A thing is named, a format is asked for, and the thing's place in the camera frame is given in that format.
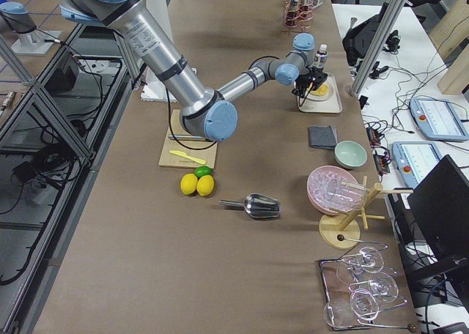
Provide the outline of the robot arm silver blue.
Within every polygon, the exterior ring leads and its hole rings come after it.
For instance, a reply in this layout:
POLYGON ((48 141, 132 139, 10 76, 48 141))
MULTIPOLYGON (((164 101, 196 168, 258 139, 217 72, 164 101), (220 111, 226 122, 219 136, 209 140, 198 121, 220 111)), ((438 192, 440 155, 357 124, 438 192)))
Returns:
POLYGON ((62 15, 69 21, 104 26, 121 35, 181 104, 180 123, 194 136, 223 141, 237 128, 233 102, 270 80, 294 86, 303 96, 327 79, 314 63, 314 37, 298 34, 293 49, 283 59, 259 60, 249 70, 220 89, 206 87, 187 59, 147 9, 147 0, 61 0, 62 15))

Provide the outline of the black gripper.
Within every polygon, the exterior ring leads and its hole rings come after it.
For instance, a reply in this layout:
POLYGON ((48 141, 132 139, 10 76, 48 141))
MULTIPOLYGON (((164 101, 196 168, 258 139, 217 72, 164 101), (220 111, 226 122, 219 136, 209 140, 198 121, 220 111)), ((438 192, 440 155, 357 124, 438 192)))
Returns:
POLYGON ((316 67, 310 67, 306 70, 305 74, 301 74, 298 78, 307 78, 309 84, 304 84, 300 86, 300 96, 306 97, 309 91, 318 89, 326 81, 328 74, 324 73, 323 70, 320 70, 316 67))

